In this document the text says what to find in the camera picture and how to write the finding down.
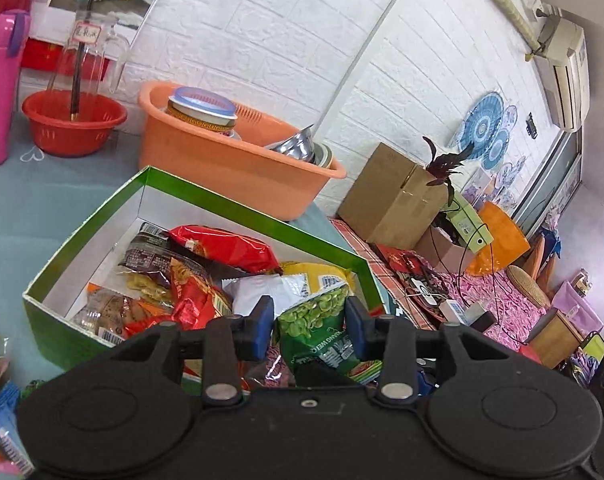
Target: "glass pitcher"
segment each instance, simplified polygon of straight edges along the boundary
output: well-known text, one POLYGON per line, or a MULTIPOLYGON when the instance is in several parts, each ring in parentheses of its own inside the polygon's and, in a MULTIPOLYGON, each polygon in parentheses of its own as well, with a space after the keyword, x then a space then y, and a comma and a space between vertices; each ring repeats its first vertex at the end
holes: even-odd
POLYGON ((52 93, 46 99, 44 115, 64 121, 104 120, 95 103, 106 49, 113 44, 120 51, 114 70, 109 71, 108 90, 115 92, 131 48, 128 40, 115 32, 115 23, 115 18, 91 10, 76 13, 70 38, 48 82, 52 93))

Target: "orange plastic basin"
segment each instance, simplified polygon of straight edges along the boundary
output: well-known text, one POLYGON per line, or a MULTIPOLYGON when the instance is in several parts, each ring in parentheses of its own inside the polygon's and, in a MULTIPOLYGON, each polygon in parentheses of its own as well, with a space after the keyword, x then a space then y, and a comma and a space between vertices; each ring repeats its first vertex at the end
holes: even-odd
POLYGON ((139 167, 155 166, 280 220, 299 218, 330 178, 345 178, 333 158, 329 168, 265 150, 299 129, 238 104, 229 139, 171 117, 163 111, 179 84, 150 81, 139 105, 147 113, 139 167))

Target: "stack of bowls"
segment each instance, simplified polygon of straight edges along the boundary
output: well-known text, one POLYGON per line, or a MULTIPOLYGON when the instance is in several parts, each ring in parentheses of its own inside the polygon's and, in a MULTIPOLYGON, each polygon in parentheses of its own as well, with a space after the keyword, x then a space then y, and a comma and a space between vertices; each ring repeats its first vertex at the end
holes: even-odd
POLYGON ((221 95, 181 86, 169 97, 166 113, 194 126, 239 139, 233 131, 237 106, 221 95))
POLYGON ((328 168, 333 161, 333 152, 326 144, 313 142, 312 127, 311 124, 288 139, 274 142, 265 148, 321 168, 328 168))

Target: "red snack package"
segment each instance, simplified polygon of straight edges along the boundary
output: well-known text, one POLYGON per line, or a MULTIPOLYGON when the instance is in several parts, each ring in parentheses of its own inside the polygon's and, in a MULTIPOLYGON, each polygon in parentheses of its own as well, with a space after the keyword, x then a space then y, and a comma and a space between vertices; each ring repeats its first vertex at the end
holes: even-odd
POLYGON ((255 238, 201 225, 182 225, 169 234, 179 245, 199 256, 246 272, 279 269, 272 249, 255 238))
POLYGON ((197 330, 204 328, 214 317, 233 313, 229 301, 212 285, 204 268, 201 267, 197 273, 193 267, 193 262, 187 267, 175 258, 171 259, 169 270, 175 299, 173 312, 127 324, 124 328, 129 337, 162 321, 175 321, 182 330, 197 330))

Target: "pink patterned tablecloth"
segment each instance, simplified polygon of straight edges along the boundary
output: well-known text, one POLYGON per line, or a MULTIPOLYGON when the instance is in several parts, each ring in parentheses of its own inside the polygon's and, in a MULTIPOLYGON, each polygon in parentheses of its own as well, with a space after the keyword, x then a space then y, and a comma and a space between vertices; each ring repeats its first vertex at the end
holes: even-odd
MULTIPOLYGON (((447 283, 449 295, 464 304, 455 284, 457 277, 444 273, 441 275, 447 283)), ((484 305, 498 320, 498 324, 487 330, 484 335, 515 351, 524 343, 535 323, 546 312, 515 289, 504 270, 495 273, 495 293, 492 275, 463 274, 460 277, 460 290, 469 304, 483 300, 484 305)))

